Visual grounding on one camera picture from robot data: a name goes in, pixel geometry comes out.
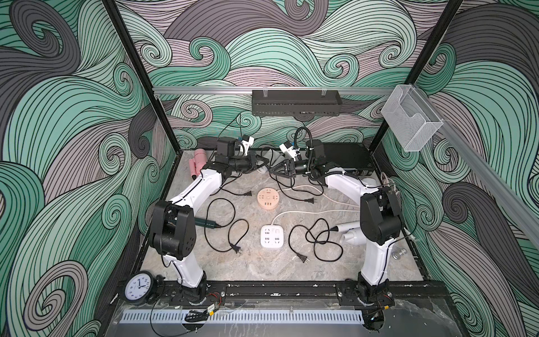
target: marble floor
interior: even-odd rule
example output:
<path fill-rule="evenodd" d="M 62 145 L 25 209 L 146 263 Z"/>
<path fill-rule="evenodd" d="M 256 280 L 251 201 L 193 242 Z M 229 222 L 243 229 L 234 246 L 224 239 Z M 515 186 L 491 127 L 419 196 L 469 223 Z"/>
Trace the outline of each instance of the marble floor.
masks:
<path fill-rule="evenodd" d="M 179 194 L 191 182 L 188 160 L 193 157 L 192 151 L 185 151 L 174 181 L 168 193 L 167 199 Z M 304 177 L 297 177 L 295 186 L 309 184 Z M 196 217 L 205 218 L 209 203 L 215 198 L 226 198 L 236 207 L 235 219 L 246 219 L 249 222 L 249 231 L 240 241 L 239 253 L 229 251 L 220 253 L 210 248 L 204 238 L 204 229 L 197 226 L 197 241 L 193 250 L 201 268 L 206 272 L 210 280 L 342 280 L 346 278 L 357 279 L 357 273 L 361 270 L 365 256 L 365 246 L 353 246 L 343 244 L 344 252 L 342 257 L 336 262 L 322 262 L 315 258 L 313 254 L 313 244 L 305 240 L 305 229 L 297 228 L 291 237 L 292 247 L 309 258 L 308 263 L 301 260 L 288 247 L 288 234 L 290 229 L 296 224 L 303 224 L 307 227 L 320 217 L 325 218 L 329 226 L 356 221 L 359 219 L 359 212 L 342 211 L 358 210 L 359 207 L 351 207 L 337 204 L 329 199 L 319 196 L 314 197 L 315 203 L 295 201 L 287 198 L 280 192 L 280 201 L 276 209 L 267 211 L 258 206 L 257 193 L 265 187 L 278 190 L 277 183 L 270 179 L 268 173 L 261 174 L 257 171 L 243 175 L 241 178 L 228 184 L 226 189 L 244 193 L 252 191 L 253 196 L 235 196 L 225 191 L 220 191 L 214 196 L 210 196 L 199 209 Z M 324 189 L 325 193 L 334 200 L 353 203 L 347 196 L 337 190 Z M 287 194 L 296 198 L 310 198 L 308 193 L 286 191 Z M 284 211 L 301 210 L 319 212 L 324 210 L 337 209 L 325 214 L 302 214 L 288 213 L 280 216 L 275 224 L 281 225 L 285 232 L 285 242 L 278 250 L 265 249 L 260 245 L 260 228 L 263 225 L 271 224 L 273 218 Z M 208 219 L 216 221 L 218 224 L 227 224 L 233 216 L 231 205 L 223 200 L 215 201 L 211 206 Z M 230 237 L 233 243 L 245 232 L 247 225 L 241 221 L 234 225 Z M 313 229 L 315 234 L 325 229 L 324 222 L 320 221 Z M 217 249 L 226 250 L 230 246 L 227 241 L 228 228 L 207 229 L 206 234 L 210 243 Z M 331 232 L 330 240 L 339 242 L 341 234 Z M 394 281 L 422 280 L 421 274 L 416 266 L 414 258 L 410 253 L 406 240 L 401 240 L 393 245 L 393 250 L 405 248 L 408 253 L 400 260 L 390 259 L 389 279 Z M 316 253 L 322 259 L 335 259 L 340 249 L 336 245 L 325 244 L 316 245 Z M 162 274 L 166 279 L 176 279 L 175 271 L 172 267 L 164 268 L 161 259 L 155 249 L 149 247 L 141 270 L 151 271 L 154 275 Z"/>

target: round power strip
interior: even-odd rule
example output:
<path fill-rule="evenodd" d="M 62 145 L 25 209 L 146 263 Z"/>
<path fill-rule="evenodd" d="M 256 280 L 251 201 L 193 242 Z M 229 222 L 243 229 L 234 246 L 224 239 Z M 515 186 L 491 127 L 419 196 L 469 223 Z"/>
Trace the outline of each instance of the round power strip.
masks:
<path fill-rule="evenodd" d="M 258 206 L 265 210 L 272 210 L 279 204 L 279 193 L 270 187 L 263 188 L 258 192 Z"/>

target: white power strip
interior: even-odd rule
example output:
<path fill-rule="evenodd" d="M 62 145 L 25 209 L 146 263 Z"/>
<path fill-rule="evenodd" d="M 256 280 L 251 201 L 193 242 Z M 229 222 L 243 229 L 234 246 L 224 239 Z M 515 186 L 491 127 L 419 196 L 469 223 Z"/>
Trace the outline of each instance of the white power strip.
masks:
<path fill-rule="evenodd" d="M 264 225 L 260 229 L 260 244 L 264 248 L 281 248 L 285 241 L 282 227 L 279 225 Z"/>

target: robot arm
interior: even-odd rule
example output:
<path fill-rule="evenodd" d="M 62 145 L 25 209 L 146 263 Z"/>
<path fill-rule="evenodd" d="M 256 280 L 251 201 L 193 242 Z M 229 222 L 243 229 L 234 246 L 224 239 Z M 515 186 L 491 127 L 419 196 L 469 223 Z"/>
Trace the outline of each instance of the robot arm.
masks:
<path fill-rule="evenodd" d="M 149 245 L 170 262 L 178 275 L 178 283 L 189 288 L 194 301 L 204 293 L 204 271 L 192 252 L 196 242 L 195 214 L 204 201 L 219 189 L 233 171 L 249 173 L 258 168 L 259 156 L 254 153 L 234 155 L 236 139 L 217 140 L 215 160 L 208 162 L 201 174 L 170 201 L 158 201 L 150 225 Z"/>
<path fill-rule="evenodd" d="M 312 140 L 309 150 L 308 159 L 287 159 L 272 167 L 269 172 L 283 177 L 308 174 L 310 178 L 320 179 L 325 176 L 329 188 L 339 190 L 361 206 L 361 221 L 358 227 L 363 232 L 367 247 L 358 281 L 364 289 L 365 298 L 372 299 L 385 286 L 388 279 L 389 250 L 402 229 L 397 197 L 390 188 L 375 187 L 368 181 L 369 178 L 359 180 L 344 175 L 342 168 L 327 162 L 321 141 Z"/>

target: wall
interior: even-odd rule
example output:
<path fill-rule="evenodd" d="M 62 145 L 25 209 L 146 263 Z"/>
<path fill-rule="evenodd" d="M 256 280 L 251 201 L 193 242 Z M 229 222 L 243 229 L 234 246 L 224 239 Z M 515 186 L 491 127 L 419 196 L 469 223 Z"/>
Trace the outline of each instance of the wall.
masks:
<path fill-rule="evenodd" d="M 174 153 L 126 60 L 100 0 L 0 3 L 2 336 L 96 335 L 130 272 Z"/>
<path fill-rule="evenodd" d="M 268 87 L 401 84 L 425 45 L 425 32 L 446 5 L 405 0 L 118 3 L 131 36 L 147 35 L 137 49 L 155 86 Z M 247 95 L 161 96 L 184 148 L 212 147 L 229 123 L 222 135 L 243 131 L 257 147 L 292 140 L 303 125 L 322 141 L 362 142 L 376 134 L 385 99 L 345 97 L 342 116 L 296 120 L 252 116 Z"/>
<path fill-rule="evenodd" d="M 418 85 L 539 216 L 539 3 L 506 3 L 457 14 Z M 470 334 L 536 336 L 539 252 L 443 133 L 404 153 L 388 132 L 377 158 L 402 191 L 430 275 L 446 283 Z"/>

